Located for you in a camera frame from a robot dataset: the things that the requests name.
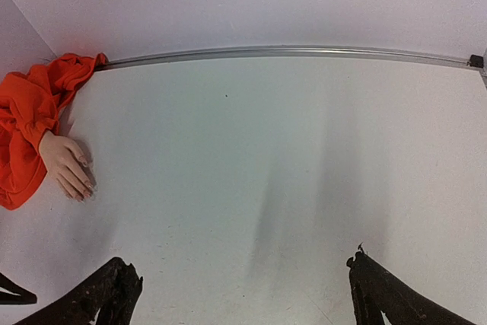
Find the aluminium back rail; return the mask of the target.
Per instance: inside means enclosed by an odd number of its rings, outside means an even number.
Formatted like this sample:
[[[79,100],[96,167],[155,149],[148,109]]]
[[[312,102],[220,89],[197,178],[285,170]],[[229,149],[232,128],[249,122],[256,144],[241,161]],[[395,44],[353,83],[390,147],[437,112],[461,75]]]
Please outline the aluminium back rail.
[[[469,56],[466,58],[458,58],[454,56],[441,56],[405,50],[352,46],[242,46],[216,49],[198,49],[115,60],[108,62],[104,66],[99,66],[97,69],[102,71],[138,65],[153,65],[204,59],[299,56],[378,59],[398,62],[412,62],[425,65],[439,65],[457,69],[466,69],[479,72],[483,77],[486,76],[486,55],[482,55],[484,58],[484,68],[477,69],[468,66]]]

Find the mannequin hand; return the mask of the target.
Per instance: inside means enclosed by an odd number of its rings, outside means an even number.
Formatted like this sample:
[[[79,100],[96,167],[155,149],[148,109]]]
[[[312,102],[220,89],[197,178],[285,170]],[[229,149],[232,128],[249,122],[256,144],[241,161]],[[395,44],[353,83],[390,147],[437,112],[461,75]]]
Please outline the mannequin hand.
[[[46,131],[39,154],[48,176],[67,197],[79,202],[92,197],[94,184],[87,174],[88,159],[75,140]]]

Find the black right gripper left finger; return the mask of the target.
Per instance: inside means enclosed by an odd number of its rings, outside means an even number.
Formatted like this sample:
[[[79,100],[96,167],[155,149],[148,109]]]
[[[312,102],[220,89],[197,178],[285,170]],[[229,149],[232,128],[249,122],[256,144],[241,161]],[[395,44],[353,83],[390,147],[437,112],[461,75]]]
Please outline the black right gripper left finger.
[[[22,320],[33,325],[129,325],[143,278],[115,256],[70,292]]]

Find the orange cloth sleeve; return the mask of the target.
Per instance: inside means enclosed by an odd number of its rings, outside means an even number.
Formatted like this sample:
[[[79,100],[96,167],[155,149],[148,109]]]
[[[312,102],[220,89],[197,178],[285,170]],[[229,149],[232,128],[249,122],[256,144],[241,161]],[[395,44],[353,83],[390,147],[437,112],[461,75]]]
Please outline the orange cloth sleeve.
[[[45,132],[58,132],[60,110],[108,58],[66,53],[28,73],[9,72],[1,82],[1,207],[20,208],[46,176],[39,153]]]

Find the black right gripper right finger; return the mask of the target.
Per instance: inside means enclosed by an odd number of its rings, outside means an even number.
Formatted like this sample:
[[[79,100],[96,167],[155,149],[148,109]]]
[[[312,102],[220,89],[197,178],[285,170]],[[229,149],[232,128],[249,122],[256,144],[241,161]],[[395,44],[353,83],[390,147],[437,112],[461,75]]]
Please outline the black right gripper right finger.
[[[347,259],[357,324],[470,324],[402,282],[358,245]]]

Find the black corner bracket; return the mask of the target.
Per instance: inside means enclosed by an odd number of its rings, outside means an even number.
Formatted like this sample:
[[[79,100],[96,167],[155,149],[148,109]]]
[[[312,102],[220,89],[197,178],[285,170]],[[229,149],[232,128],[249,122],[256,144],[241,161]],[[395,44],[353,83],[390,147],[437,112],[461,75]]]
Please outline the black corner bracket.
[[[484,68],[484,58],[479,55],[471,55],[468,60],[468,66],[477,69]]]

